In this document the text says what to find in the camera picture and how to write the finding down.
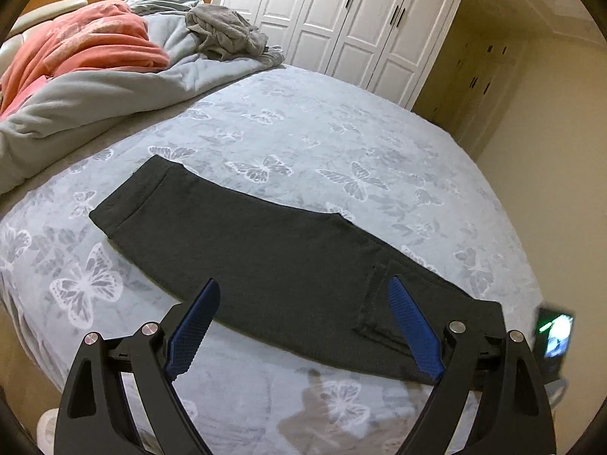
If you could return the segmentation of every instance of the green light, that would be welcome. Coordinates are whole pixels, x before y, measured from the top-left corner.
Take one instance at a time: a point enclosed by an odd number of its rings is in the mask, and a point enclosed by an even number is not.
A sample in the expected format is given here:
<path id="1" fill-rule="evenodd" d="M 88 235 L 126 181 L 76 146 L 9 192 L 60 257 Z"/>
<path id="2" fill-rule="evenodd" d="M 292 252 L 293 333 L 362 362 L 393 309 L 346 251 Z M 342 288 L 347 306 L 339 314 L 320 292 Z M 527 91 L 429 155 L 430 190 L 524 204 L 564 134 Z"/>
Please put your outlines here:
<path id="1" fill-rule="evenodd" d="M 539 328 L 539 332 L 540 334 L 542 332 L 545 332 L 546 330 L 548 330 L 548 328 L 550 328 L 552 326 L 552 322 L 548 322 L 547 324 L 545 324 L 543 327 Z"/>

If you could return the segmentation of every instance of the floor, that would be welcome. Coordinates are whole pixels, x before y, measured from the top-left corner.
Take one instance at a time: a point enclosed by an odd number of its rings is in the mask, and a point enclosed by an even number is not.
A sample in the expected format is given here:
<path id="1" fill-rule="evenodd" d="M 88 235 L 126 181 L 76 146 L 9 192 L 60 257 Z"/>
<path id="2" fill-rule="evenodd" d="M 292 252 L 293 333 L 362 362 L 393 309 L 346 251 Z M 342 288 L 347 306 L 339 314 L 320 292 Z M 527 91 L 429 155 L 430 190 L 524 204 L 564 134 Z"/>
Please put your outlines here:
<path id="1" fill-rule="evenodd" d="M 13 323 L 0 306 L 0 385 L 17 419 L 36 436 L 38 419 L 59 407 L 60 393 L 21 348 Z"/>

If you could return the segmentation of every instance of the ceiling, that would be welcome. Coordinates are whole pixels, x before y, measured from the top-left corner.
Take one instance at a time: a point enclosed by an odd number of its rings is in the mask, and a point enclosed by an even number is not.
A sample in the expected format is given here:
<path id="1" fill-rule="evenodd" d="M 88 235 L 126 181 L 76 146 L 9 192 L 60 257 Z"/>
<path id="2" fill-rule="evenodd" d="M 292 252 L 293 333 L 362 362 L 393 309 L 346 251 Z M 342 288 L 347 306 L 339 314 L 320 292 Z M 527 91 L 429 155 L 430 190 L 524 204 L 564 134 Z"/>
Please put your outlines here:
<path id="1" fill-rule="evenodd" d="M 580 0 L 462 0 L 457 18 L 488 38 L 558 35 L 607 45 Z"/>

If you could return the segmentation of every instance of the pile of blankets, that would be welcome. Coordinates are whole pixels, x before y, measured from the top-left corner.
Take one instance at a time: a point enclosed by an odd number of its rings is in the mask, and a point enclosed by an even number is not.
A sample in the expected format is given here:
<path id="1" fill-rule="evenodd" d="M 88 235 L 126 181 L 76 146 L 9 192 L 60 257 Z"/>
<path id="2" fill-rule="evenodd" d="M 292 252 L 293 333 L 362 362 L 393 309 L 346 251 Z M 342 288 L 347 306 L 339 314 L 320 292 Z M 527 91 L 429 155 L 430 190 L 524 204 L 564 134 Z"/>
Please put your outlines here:
<path id="1" fill-rule="evenodd" d="M 2 76 L 0 194 L 128 115 L 280 65 L 266 42 L 202 0 L 109 0 L 55 19 Z"/>

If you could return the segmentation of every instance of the cream padded headboard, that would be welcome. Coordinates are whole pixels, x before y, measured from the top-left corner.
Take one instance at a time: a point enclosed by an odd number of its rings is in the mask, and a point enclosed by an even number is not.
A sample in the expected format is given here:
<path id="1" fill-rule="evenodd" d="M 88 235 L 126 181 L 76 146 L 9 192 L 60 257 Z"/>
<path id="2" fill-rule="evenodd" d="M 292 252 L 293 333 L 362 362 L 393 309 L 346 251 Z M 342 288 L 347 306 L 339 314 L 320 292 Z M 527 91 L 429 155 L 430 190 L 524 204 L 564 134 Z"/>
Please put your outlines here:
<path id="1" fill-rule="evenodd" d="M 86 0 L 62 0 L 41 6 L 17 19 L 8 33 L 7 40 L 0 47 L 0 76 L 4 74 L 14 55 L 29 36 L 41 27 L 47 26 L 53 19 L 88 5 Z"/>

